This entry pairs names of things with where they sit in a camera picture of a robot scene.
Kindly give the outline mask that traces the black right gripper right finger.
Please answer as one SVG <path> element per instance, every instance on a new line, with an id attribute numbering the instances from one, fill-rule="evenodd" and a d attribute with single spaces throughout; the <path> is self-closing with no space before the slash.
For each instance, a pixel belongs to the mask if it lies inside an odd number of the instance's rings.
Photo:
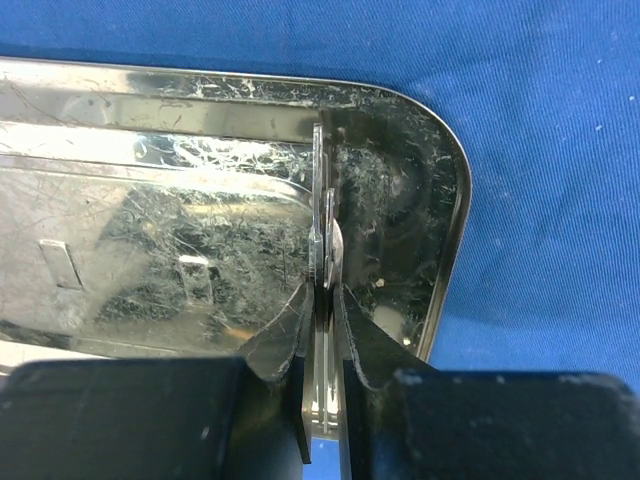
<path id="1" fill-rule="evenodd" d="M 635 479 L 639 399 L 592 372 L 440 371 L 333 293 L 345 479 Z"/>

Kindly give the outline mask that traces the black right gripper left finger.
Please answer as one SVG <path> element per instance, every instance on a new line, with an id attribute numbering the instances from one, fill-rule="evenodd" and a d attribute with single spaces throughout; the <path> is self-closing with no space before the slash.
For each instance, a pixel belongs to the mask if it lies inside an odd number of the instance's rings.
<path id="1" fill-rule="evenodd" d="M 35 361 L 1 389 L 5 479 L 298 479 L 313 287 L 234 355 Z"/>

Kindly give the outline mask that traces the blue surgical drape cloth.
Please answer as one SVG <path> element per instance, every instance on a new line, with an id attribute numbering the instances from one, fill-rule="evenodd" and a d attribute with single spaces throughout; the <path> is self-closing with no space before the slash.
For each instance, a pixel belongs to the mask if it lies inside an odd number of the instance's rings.
<path id="1" fill-rule="evenodd" d="M 432 349 L 414 356 L 440 371 L 605 374 L 639 399 L 637 2 L 5 1 L 5 58 L 358 83 L 426 106 L 465 152 L 471 198 Z M 313 293 L 300 478 L 317 438 L 340 465 L 334 290 L 368 316 L 338 275 L 343 242 L 325 203 L 331 428 L 314 429 Z M 246 342 L 49 355 L 1 337 L 1 389 L 35 361 L 229 356 Z"/>

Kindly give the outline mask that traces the steel tweezers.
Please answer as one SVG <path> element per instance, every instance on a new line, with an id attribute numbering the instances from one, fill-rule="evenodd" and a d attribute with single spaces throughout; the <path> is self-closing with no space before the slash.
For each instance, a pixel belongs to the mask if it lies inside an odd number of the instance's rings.
<path id="1" fill-rule="evenodd" d="M 309 271 L 314 293 L 314 382 L 317 419 L 315 431 L 327 437 L 330 433 L 329 412 L 329 344 L 328 310 L 325 287 L 325 156 L 323 125 L 315 123 L 312 132 L 312 224 L 309 233 Z"/>

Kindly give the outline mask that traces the stainless steel instrument tray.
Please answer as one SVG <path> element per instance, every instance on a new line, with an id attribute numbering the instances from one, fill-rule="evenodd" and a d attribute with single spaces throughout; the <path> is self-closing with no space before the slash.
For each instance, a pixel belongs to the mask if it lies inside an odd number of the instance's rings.
<path id="1" fill-rule="evenodd" d="M 334 199 L 338 275 L 420 359 L 471 175 L 426 106 L 358 83 L 1 62 L 1 337 L 100 356 L 222 354 L 309 272 Z"/>

